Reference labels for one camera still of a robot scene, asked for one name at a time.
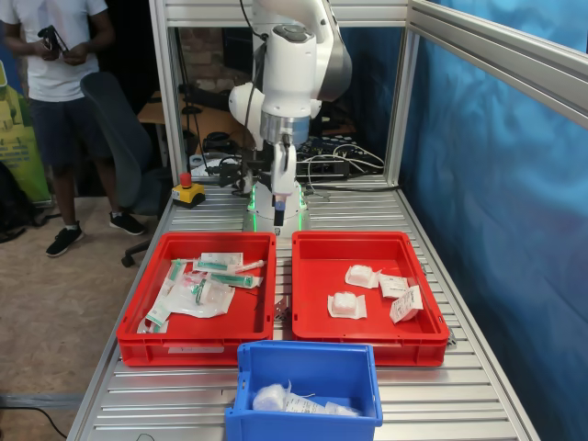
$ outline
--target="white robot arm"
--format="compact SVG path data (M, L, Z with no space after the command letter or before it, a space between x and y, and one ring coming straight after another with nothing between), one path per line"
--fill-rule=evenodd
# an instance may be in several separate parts
M321 101L347 89L352 66L327 0L254 0L254 29L267 35L261 90L251 95L251 83L235 87L229 103L237 120L247 120L256 150L273 149L271 193L265 192L273 197L259 202L271 204L281 227L298 185L296 146L308 139Z

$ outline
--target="person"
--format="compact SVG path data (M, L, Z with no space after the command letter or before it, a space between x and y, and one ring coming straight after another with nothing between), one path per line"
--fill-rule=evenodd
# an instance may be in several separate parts
M88 19L96 29L92 39ZM115 40L105 0L1 0L0 20L4 22L7 48L16 56L28 58L33 128L41 159L52 170L57 205L65 223L47 249L47 256L64 254L84 237L75 218L76 136L84 141L107 193L110 226L133 235L143 234L145 227L123 212L117 202L112 153L80 88L82 78L98 71L96 53ZM51 45L38 36L51 26L60 45Z

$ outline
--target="sneaker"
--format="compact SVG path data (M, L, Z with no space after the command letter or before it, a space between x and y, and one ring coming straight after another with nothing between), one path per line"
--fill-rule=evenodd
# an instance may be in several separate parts
M116 218L113 218L112 213L110 213L110 226L120 228L133 236L139 236L145 232L145 226L127 213L122 213Z
M55 236L55 242L47 248L48 257L57 257L65 254L70 245L84 237L84 232L80 228L80 222L77 222L77 230L68 230L64 228Z

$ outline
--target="metal worktable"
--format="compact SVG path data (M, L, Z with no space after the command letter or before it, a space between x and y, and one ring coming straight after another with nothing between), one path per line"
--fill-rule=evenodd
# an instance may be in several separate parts
M363 177L345 185L387 184L383 177ZM395 230L410 236L457 339L456 345L447 348L442 367L378 369L384 425L376 430L374 439L538 440L402 192L321 193L329 193L330 199L312 196L308 200L314 230ZM168 206L125 308L161 234L239 232L246 204L246 199L234 197L229 188L209 187L207 201L193 210ZM278 240L276 302L289 302L290 257L289 241ZM288 337L289 323L276 322L274 338ZM231 404L236 388L235 368L126 367L120 361L113 331L67 439L136 441L140 434L148 434L154 441L221 441L224 408ZM150 440L148 436L140 439Z

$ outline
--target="plastic bin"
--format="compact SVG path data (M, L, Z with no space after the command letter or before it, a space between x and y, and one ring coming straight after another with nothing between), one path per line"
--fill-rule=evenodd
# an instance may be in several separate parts
M253 410L263 387L288 382L292 391L321 405L358 409L362 416ZM371 441L382 426L374 354L368 345L257 342L239 348L234 406L225 411L227 441Z
M202 253L243 253L247 271L263 277L258 288L238 288L229 312L210 319L172 314L165 334L137 334L137 327L155 302L171 261ZM276 291L276 236L268 232L170 232L164 234L145 268L119 328L122 360L129 366L237 365L241 343L271 339Z
M407 277L418 285L424 309L415 318L394 324L394 299L380 288L345 283L352 265L371 266L383 274ZM366 296L367 318L336 319L327 298L337 291ZM439 366L449 330L403 232L297 232L292 236L292 333L296 340L373 345L378 366Z

